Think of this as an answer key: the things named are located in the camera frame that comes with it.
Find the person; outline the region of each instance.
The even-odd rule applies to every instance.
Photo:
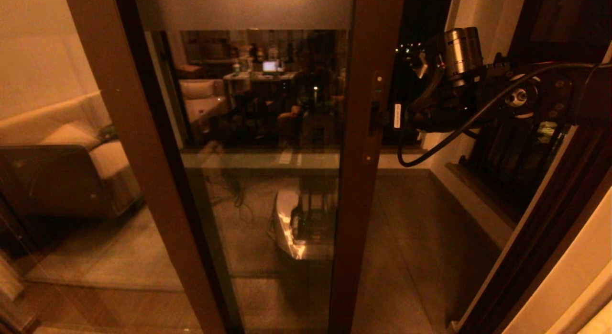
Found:
[[[326,67],[324,43],[317,35],[302,40],[296,49],[300,71],[289,95],[289,111],[277,118],[281,146],[298,147],[304,113],[324,107],[331,99],[331,75]]]

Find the sofa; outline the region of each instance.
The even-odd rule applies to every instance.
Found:
[[[112,218],[142,196],[100,92],[0,121],[0,192],[30,216]]]
[[[201,144],[205,135],[214,129],[214,120],[230,111],[221,79],[180,79],[193,140]]]

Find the metal cylinder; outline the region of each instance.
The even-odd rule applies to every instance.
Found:
[[[482,66],[481,42],[476,27],[452,29],[446,31],[443,38],[445,48],[442,55],[450,80]]]

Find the tiled floor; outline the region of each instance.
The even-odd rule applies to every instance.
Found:
[[[247,332],[288,334],[307,328],[309,333],[323,333],[331,262],[292,260],[267,234],[276,192],[296,188],[298,179],[238,179],[235,183],[231,177],[211,175],[208,192]],[[236,206],[236,194],[241,192],[242,205]],[[124,244],[131,248],[115,249],[113,256],[135,253],[151,242],[160,244],[158,237],[153,237],[157,231],[135,225],[140,222],[126,223],[121,232],[141,227],[146,237],[132,234],[136,239]],[[439,334],[449,321],[459,319],[499,253],[471,223],[470,215],[427,171],[378,177],[353,331]],[[116,242],[126,235],[117,236]],[[122,285],[124,289],[98,289],[83,284],[31,283],[28,296],[20,302],[37,310],[48,326],[40,334],[92,327],[120,333],[135,328],[150,333],[184,328],[199,331],[184,293],[129,289],[127,282]]]
[[[353,332],[444,333],[498,249],[431,173],[378,177],[374,197]]]

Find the laptop screen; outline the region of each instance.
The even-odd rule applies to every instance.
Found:
[[[263,70],[264,72],[276,72],[278,69],[278,61],[264,61]]]

